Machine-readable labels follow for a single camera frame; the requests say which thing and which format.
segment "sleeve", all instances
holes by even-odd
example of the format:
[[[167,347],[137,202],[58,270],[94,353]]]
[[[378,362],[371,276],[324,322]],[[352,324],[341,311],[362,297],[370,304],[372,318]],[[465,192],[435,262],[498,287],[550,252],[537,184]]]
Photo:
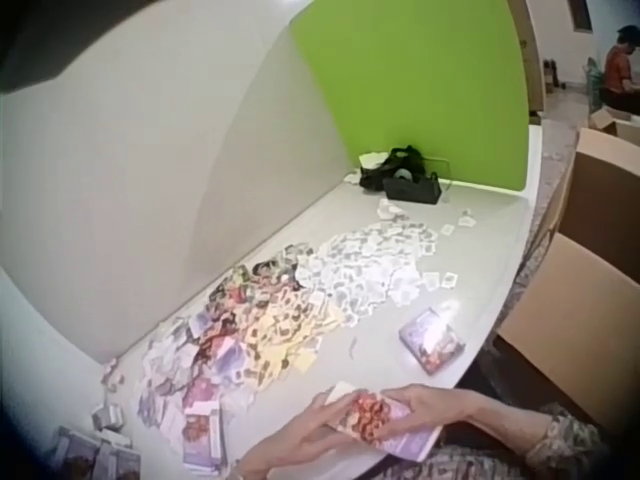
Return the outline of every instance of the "sleeve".
[[[631,62],[626,55],[620,55],[616,60],[616,69],[620,76],[620,81],[631,80]]]
[[[527,453],[525,461],[536,472],[556,470],[562,472],[562,478],[584,478],[606,453],[593,425],[556,408],[545,436]]]

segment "small box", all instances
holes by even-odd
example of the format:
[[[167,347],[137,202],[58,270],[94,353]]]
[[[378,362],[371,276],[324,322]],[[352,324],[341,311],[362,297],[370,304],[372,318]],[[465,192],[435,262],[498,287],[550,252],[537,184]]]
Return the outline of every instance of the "small box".
[[[449,323],[431,308],[402,327],[400,339],[429,375],[464,351],[464,343]]]

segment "green wall panel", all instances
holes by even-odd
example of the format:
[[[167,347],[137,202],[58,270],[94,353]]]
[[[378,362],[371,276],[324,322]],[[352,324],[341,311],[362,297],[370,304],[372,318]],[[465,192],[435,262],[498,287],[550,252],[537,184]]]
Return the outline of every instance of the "green wall panel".
[[[315,0],[291,30],[354,162],[412,144],[455,180],[524,188],[527,92],[506,0]]]

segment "brown cardboard box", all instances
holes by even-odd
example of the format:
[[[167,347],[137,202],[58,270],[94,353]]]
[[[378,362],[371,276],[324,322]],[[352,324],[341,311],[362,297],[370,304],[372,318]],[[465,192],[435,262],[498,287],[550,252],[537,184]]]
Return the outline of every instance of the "brown cardboard box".
[[[559,232],[640,283],[640,147],[582,129]]]
[[[531,23],[529,7],[526,0],[509,0],[509,8],[520,41],[522,63],[527,80],[529,112],[543,112],[545,88],[542,80],[542,61],[538,53],[538,42],[536,42],[535,31]]]
[[[620,119],[621,116],[626,116],[628,119]],[[631,120],[629,114],[603,108],[591,115],[589,127],[640,146],[640,126],[632,124],[629,120]]]
[[[569,185],[559,233],[499,335],[617,433],[640,398],[640,148],[582,129]]]
[[[636,406],[640,286],[557,234],[500,336],[612,433]]]

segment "human hand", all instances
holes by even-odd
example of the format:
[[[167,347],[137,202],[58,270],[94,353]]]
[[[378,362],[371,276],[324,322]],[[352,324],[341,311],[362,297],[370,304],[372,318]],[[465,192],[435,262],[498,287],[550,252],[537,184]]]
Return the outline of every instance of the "human hand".
[[[316,395],[289,423],[251,448],[238,462],[236,472],[245,480],[263,480],[272,468],[308,463],[354,442],[326,425],[345,415],[359,393],[350,393],[328,405],[325,403],[329,392]]]
[[[419,384],[383,390],[382,394],[405,404],[411,413],[380,427],[376,437],[381,439],[459,422],[469,415],[473,403],[473,392]]]

